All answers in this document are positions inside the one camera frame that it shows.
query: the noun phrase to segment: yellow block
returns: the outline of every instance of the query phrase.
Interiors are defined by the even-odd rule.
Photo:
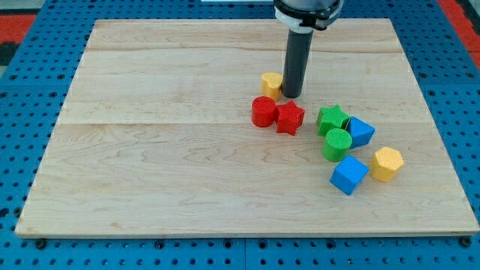
[[[373,155],[368,164],[370,175],[382,182],[390,182],[404,165],[404,159],[398,150],[383,147]]]
[[[282,80],[283,76],[279,73],[268,72],[262,74],[262,94],[274,101],[278,101],[282,95]]]

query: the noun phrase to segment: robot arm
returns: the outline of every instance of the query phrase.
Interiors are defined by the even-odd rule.
[[[289,27],[283,67],[282,94],[302,93],[314,29],[325,30],[339,16],[344,0],[274,0],[275,16]]]

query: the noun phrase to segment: green block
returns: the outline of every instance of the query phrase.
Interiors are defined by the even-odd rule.
[[[350,116],[342,112],[340,106],[322,107],[318,112],[316,123],[319,125],[318,135],[325,136],[331,129],[347,128]]]
[[[323,156],[333,162],[342,161],[352,145],[352,136],[348,131],[334,128],[325,136],[322,153]]]

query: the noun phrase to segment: black cylindrical end effector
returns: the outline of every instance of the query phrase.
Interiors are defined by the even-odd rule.
[[[308,34],[299,34],[292,30],[288,32],[282,82],[282,94],[287,98],[297,98],[302,93],[313,33],[311,31]]]

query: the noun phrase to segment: red cylinder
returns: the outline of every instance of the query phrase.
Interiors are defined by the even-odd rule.
[[[273,124],[277,115],[275,101],[270,97],[257,97],[252,102],[252,122],[259,128],[267,128]]]

